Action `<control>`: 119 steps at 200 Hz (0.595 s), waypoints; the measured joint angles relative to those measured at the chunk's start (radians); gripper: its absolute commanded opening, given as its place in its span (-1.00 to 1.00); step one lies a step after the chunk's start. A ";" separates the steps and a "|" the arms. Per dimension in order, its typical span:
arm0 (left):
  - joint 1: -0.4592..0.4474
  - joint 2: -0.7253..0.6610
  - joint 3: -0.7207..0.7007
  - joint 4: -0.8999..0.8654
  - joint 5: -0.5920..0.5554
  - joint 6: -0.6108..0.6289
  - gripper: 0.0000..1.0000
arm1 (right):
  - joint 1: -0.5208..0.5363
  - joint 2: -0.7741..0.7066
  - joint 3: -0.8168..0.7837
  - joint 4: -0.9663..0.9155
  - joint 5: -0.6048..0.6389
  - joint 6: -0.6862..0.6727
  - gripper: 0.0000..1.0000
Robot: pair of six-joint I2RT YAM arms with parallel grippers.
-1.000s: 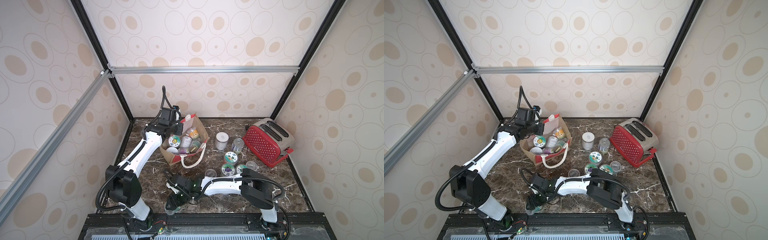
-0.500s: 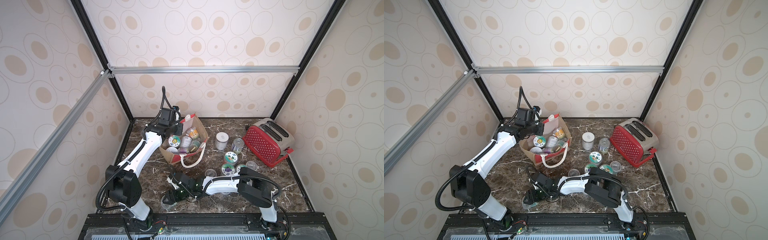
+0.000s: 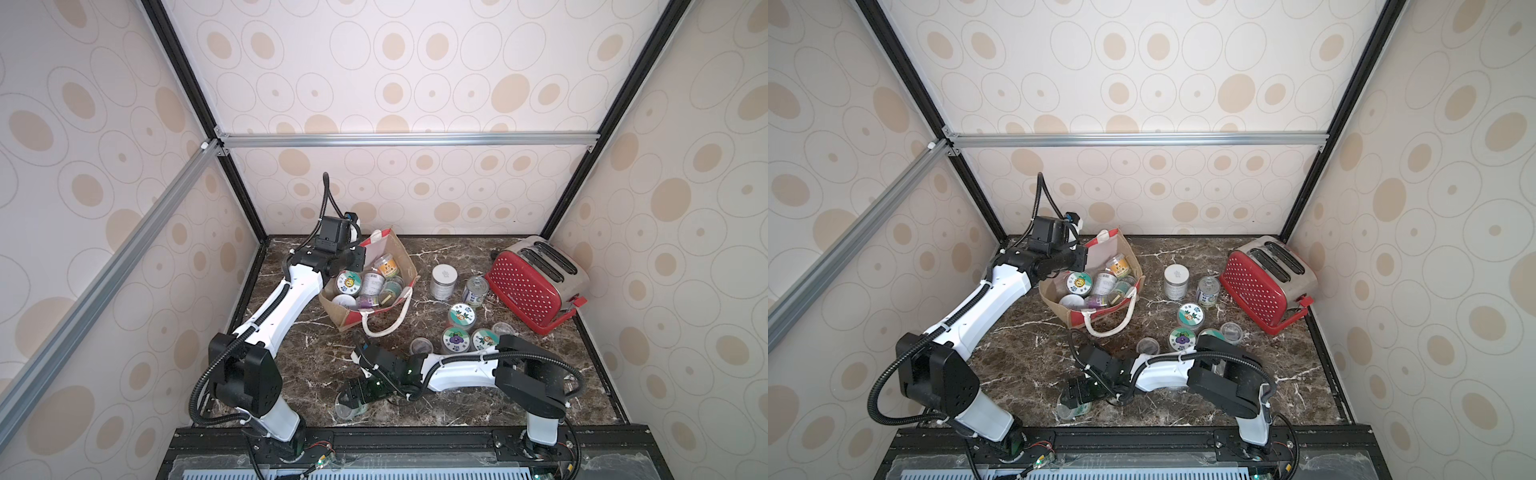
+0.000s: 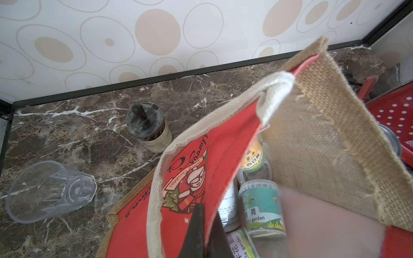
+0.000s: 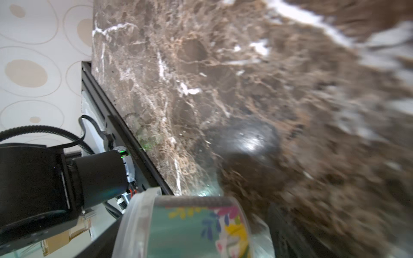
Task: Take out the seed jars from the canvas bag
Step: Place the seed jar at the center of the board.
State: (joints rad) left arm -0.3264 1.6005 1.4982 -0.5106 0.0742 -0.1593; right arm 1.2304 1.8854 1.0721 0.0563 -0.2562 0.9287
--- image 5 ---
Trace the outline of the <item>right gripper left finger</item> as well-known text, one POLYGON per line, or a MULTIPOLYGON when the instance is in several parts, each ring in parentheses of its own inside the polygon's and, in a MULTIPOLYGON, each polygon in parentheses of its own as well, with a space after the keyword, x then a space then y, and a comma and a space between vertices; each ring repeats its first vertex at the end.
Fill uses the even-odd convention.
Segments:
POLYGON ((94 242, 80 252, 75 258, 111 258, 117 233, 123 217, 117 219, 94 242))

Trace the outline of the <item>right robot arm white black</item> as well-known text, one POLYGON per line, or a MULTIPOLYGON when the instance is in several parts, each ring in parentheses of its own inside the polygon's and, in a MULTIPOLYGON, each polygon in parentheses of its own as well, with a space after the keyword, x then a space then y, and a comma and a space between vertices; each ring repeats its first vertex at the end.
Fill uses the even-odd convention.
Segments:
POLYGON ((251 230, 235 198, 138 191, 132 152, 94 153, 52 126, 1 132, 1 254, 69 230, 102 204, 115 218, 82 258, 251 258, 251 230))

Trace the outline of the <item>green floral label jar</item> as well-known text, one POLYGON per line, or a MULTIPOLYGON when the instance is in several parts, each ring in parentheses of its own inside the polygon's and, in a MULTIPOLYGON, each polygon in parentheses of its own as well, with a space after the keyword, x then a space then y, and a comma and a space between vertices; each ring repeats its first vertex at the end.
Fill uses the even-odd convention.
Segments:
POLYGON ((224 196, 135 195, 122 218, 114 258, 251 258, 250 227, 224 196))

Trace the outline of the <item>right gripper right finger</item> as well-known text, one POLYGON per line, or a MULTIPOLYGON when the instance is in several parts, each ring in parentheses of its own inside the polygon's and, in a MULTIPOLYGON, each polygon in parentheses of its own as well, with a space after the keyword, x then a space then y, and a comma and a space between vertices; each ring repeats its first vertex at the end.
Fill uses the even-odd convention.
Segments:
POLYGON ((268 207, 266 223, 277 258, 336 258, 325 244, 275 203, 268 207))

